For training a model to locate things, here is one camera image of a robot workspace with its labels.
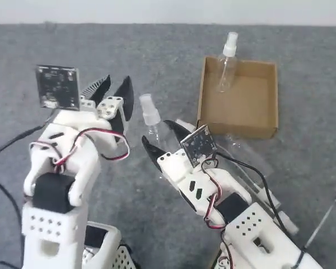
gray carpet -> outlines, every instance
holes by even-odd
[[[278,64],[280,130],[272,140],[249,144],[273,167],[271,189],[301,228],[302,244],[336,191],[336,28],[0,26],[0,145],[49,113],[38,104],[37,63],[78,67],[82,86],[110,73],[116,89],[131,75],[136,97],[152,93],[163,118],[194,122],[203,57],[220,53],[230,30],[240,34],[240,58]],[[145,127],[139,105],[130,130],[132,155],[104,163],[90,220],[117,226],[142,268],[207,268],[219,236],[158,179],[140,143]],[[0,155],[0,182],[20,204],[30,169],[27,145],[38,135]],[[310,253],[324,268],[336,269],[336,209]],[[19,254],[15,216],[0,193],[0,259],[18,264]]]

clear plastic bottle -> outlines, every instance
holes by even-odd
[[[235,57],[236,53],[236,41],[237,33],[230,32],[228,38],[223,48],[223,53],[219,55],[219,68],[218,68],[218,77],[217,77],[217,91],[225,92],[230,89],[233,84],[237,58]]]
[[[173,131],[162,122],[158,109],[155,107],[152,95],[143,94],[139,97],[143,110],[144,122],[147,126],[147,139],[149,142],[166,152],[175,152],[179,149]]]

electronic chip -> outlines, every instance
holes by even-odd
[[[36,67],[36,80],[41,107],[80,109],[78,69],[39,65]]]
[[[199,159],[215,153],[218,148],[207,125],[201,126],[180,142],[193,167],[199,164]]]

plastic bottle cap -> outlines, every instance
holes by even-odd
[[[156,109],[151,94],[143,94],[139,97],[141,107],[143,110],[143,119],[146,125],[152,126],[160,123],[161,116],[158,109]]]
[[[234,57],[236,52],[237,33],[229,32],[228,38],[223,48],[223,54],[225,57]]]

cardboard box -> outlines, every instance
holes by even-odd
[[[238,61],[232,87],[218,92],[218,60],[206,57],[200,82],[197,126],[214,135],[271,138],[278,129],[278,83],[275,63]]]

